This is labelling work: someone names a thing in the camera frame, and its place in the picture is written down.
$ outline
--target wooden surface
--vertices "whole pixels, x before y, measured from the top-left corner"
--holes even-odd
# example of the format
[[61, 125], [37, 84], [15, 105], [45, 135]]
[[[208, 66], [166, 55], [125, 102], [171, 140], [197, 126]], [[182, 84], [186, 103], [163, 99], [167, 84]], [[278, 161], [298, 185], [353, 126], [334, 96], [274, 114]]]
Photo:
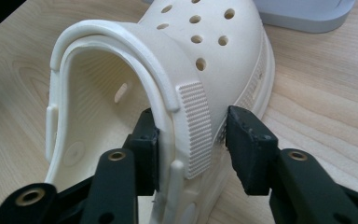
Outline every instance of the wooden surface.
[[[59, 34], [85, 19], [138, 21], [141, 0], [28, 0], [0, 24], [0, 203], [44, 180], [49, 60]], [[358, 191], [358, 1], [326, 34], [266, 26], [276, 79], [263, 121]], [[234, 173], [209, 223], [273, 223], [267, 197], [247, 197]]]

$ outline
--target ridged side panel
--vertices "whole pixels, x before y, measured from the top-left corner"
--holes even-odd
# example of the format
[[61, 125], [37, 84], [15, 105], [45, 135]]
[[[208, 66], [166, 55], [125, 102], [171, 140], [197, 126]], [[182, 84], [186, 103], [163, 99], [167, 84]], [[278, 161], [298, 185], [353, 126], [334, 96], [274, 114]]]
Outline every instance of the ridged side panel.
[[212, 126], [205, 91], [200, 82], [179, 88], [185, 107], [190, 140], [186, 177], [191, 179], [209, 168], [212, 150]]

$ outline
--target gray plastic object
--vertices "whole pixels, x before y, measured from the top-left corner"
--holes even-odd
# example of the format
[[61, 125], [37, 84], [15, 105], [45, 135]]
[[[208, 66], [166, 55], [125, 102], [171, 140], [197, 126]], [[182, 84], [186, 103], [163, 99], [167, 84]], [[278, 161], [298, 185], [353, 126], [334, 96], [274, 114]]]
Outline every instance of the gray plastic object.
[[[151, 4], [153, 0], [143, 0]], [[340, 27], [355, 0], [254, 0], [268, 25], [308, 33], [326, 33]]]

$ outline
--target white clog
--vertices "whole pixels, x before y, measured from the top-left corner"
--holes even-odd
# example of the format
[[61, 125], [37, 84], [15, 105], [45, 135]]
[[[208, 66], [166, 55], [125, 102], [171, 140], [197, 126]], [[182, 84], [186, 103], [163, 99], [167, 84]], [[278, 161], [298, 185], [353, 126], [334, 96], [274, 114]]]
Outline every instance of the white clog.
[[274, 58], [252, 0], [154, 1], [139, 23], [81, 21], [51, 57], [46, 181], [93, 175], [152, 108], [160, 191], [139, 197], [140, 223], [205, 223], [231, 169], [227, 107], [261, 117]]

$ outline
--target wooden table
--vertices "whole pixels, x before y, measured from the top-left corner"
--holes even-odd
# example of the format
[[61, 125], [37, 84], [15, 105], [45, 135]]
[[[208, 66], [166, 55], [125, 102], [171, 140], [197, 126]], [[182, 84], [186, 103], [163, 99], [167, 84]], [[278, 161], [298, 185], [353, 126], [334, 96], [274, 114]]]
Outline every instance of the wooden table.
[[[0, 203], [44, 180], [49, 60], [57, 37], [85, 19], [138, 21], [140, 0], [28, 0], [0, 24]], [[358, 1], [326, 34], [266, 26], [276, 79], [263, 121], [358, 191]], [[234, 172], [209, 223], [273, 223], [267, 197], [248, 197]]]

